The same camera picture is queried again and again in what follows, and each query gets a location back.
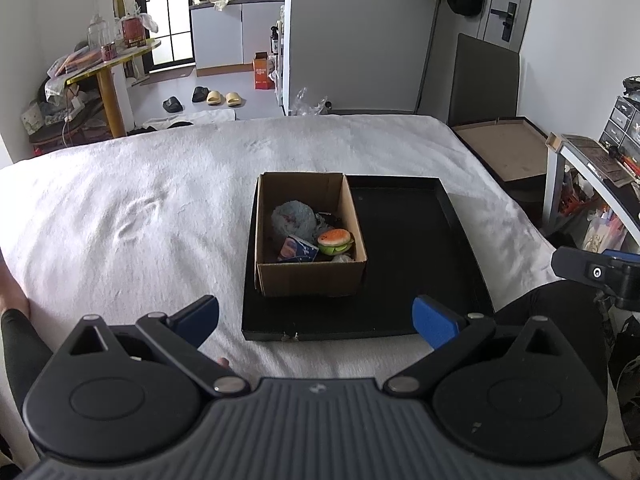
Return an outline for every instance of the toy burger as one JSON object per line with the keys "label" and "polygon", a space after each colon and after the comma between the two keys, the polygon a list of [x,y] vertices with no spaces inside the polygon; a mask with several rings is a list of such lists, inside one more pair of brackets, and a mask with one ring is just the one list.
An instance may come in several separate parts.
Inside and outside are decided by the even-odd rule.
{"label": "toy burger", "polygon": [[346,229],[331,229],[318,237],[318,249],[327,256],[344,254],[353,246],[353,237]]}

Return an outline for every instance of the screw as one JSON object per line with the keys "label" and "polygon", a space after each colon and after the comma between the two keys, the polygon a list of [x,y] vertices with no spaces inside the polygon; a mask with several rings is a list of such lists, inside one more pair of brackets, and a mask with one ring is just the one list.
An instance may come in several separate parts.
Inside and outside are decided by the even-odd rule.
{"label": "screw", "polygon": [[389,389],[397,394],[410,394],[420,388],[420,381],[415,377],[400,375],[389,379]]}
{"label": "screw", "polygon": [[220,377],[213,383],[213,389],[219,394],[236,394],[244,390],[245,386],[244,379],[235,376]]}

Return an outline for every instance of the cardboard lid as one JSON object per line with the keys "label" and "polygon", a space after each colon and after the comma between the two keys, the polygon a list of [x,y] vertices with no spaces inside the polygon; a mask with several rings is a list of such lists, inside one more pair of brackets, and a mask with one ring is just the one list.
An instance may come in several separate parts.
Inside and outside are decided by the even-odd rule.
{"label": "cardboard lid", "polygon": [[453,129],[504,182],[546,174],[545,137],[524,118]]}

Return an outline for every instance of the door lock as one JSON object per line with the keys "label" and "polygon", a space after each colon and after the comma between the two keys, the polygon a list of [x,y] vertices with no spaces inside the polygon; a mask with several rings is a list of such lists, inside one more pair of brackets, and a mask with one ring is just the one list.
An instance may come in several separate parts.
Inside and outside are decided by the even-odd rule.
{"label": "door lock", "polygon": [[513,22],[516,19],[516,9],[518,5],[515,2],[509,2],[509,6],[507,7],[507,11],[491,9],[491,14],[495,14],[499,18],[504,21],[502,24],[504,25],[504,29],[502,31],[502,40],[503,41],[511,41],[511,31],[513,30]]}

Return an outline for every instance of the orange box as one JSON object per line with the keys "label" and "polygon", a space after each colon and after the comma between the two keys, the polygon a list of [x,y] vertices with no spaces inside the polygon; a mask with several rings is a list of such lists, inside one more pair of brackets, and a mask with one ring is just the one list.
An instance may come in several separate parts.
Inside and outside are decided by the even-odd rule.
{"label": "orange box", "polygon": [[273,90],[275,83],[269,78],[273,72],[273,60],[266,52],[256,52],[254,59],[254,80],[256,90]]}

